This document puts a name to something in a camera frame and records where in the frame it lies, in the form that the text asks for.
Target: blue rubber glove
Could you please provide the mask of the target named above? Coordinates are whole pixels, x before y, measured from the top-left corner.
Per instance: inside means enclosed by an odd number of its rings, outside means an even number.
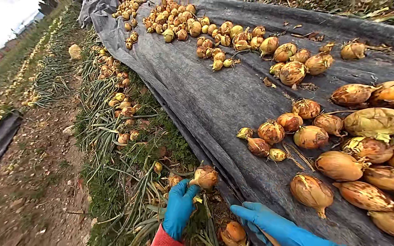
[[[317,237],[296,226],[261,203],[244,202],[243,207],[232,205],[230,210],[241,217],[243,225],[247,222],[250,230],[268,246],[272,244],[259,228],[275,238],[281,246],[337,246],[331,241]]]
[[[176,241],[180,241],[182,237],[182,231],[194,210],[193,198],[200,190],[196,185],[187,188],[188,182],[189,179],[184,179],[171,188],[162,223],[164,231]]]

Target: small onion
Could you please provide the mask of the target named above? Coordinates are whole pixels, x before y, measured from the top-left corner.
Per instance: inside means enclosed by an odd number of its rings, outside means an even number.
[[[320,179],[306,174],[294,176],[290,182],[294,198],[305,206],[314,208],[321,219],[325,219],[325,208],[334,201],[334,193]]]
[[[368,166],[369,163],[357,161],[351,155],[339,151],[327,151],[316,160],[317,169],[336,181],[357,180]]]
[[[314,119],[313,125],[323,128],[328,134],[343,137],[340,134],[340,131],[343,129],[343,120],[338,116],[321,114]]]
[[[328,143],[328,133],[317,126],[301,126],[294,134],[294,143],[302,148],[317,149]]]

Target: harvested onion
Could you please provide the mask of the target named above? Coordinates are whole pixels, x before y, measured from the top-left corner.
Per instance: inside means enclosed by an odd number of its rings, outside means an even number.
[[[322,219],[326,218],[325,208],[334,201],[334,194],[325,183],[306,174],[294,176],[290,182],[290,191],[300,203],[314,208]]]

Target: gloved hand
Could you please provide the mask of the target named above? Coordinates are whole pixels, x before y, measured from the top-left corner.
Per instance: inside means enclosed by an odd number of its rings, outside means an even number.
[[[188,182],[189,179],[184,179],[171,188],[162,223],[164,231],[176,241],[180,241],[182,237],[182,231],[194,210],[193,198],[200,190],[197,185],[187,188]]]
[[[244,202],[243,207],[232,205],[230,210],[241,217],[243,225],[247,223],[250,230],[268,246],[272,244],[259,228],[275,238],[281,246],[337,246],[331,241],[317,237],[296,226],[261,203]]]

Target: soil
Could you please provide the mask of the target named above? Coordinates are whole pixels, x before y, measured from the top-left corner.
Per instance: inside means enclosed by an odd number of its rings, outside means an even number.
[[[69,85],[81,84],[74,77]],[[85,245],[90,237],[88,190],[79,179],[83,155],[71,126],[77,93],[64,106],[33,108],[0,160],[0,246]]]

